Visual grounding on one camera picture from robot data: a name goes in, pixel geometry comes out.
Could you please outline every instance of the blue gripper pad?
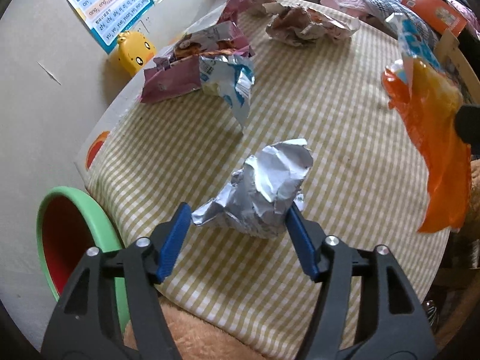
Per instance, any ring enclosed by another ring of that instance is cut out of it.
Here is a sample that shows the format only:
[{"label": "blue gripper pad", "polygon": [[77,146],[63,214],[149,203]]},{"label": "blue gripper pad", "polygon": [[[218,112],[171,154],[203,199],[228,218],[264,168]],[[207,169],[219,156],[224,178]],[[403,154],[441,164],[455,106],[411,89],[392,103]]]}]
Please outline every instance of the blue gripper pad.
[{"label": "blue gripper pad", "polygon": [[182,249],[183,240],[187,235],[191,222],[191,209],[186,203],[182,203],[169,222],[171,231],[160,249],[158,257],[157,278],[162,283],[171,275],[173,267]]},{"label": "blue gripper pad", "polygon": [[285,225],[290,234],[293,246],[300,261],[303,272],[314,282],[318,279],[320,271],[315,258],[315,248],[303,225],[300,213],[295,204],[286,212]]}]

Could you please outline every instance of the wooden chair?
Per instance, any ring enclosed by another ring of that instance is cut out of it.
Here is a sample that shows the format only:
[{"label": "wooden chair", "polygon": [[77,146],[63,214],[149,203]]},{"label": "wooden chair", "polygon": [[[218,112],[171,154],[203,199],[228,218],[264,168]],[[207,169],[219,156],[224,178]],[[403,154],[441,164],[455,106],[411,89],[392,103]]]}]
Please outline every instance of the wooden chair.
[{"label": "wooden chair", "polygon": [[470,92],[472,101],[475,104],[480,104],[480,81],[465,56],[458,49],[458,45],[459,41],[455,38],[455,35],[450,30],[445,30],[433,53],[443,66],[448,59],[453,62]]}]

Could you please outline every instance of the white wall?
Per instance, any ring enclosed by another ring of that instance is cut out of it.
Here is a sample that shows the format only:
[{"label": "white wall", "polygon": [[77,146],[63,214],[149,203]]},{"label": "white wall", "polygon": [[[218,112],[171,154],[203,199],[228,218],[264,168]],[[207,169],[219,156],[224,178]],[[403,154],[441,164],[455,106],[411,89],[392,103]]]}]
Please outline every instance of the white wall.
[{"label": "white wall", "polygon": [[[148,37],[167,44],[214,1],[162,1],[146,14]],[[0,298],[39,347],[55,303],[38,264],[37,208],[51,187],[83,187],[73,158],[128,78],[67,0],[13,0],[0,33]]]}]

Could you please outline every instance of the blue and white wrapper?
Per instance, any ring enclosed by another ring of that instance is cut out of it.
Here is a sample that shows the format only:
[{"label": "blue and white wrapper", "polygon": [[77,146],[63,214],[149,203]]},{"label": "blue and white wrapper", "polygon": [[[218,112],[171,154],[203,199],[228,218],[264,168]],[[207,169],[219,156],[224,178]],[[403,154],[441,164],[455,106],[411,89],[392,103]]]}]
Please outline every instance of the blue and white wrapper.
[{"label": "blue and white wrapper", "polygon": [[242,130],[250,112],[251,89],[255,75],[251,61],[240,55],[217,55],[200,59],[202,89],[209,95],[223,98]]}]

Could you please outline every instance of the green bowl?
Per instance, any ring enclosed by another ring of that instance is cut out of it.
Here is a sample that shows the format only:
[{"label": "green bowl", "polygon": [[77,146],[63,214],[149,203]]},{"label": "green bowl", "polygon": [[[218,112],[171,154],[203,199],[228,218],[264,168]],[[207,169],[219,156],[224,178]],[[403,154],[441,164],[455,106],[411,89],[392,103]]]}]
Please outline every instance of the green bowl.
[{"label": "green bowl", "polygon": [[[37,214],[40,266],[56,300],[85,251],[103,252],[123,247],[109,218],[85,192],[55,187],[47,193]],[[130,319],[125,280],[115,279],[118,318],[122,331]]]}]

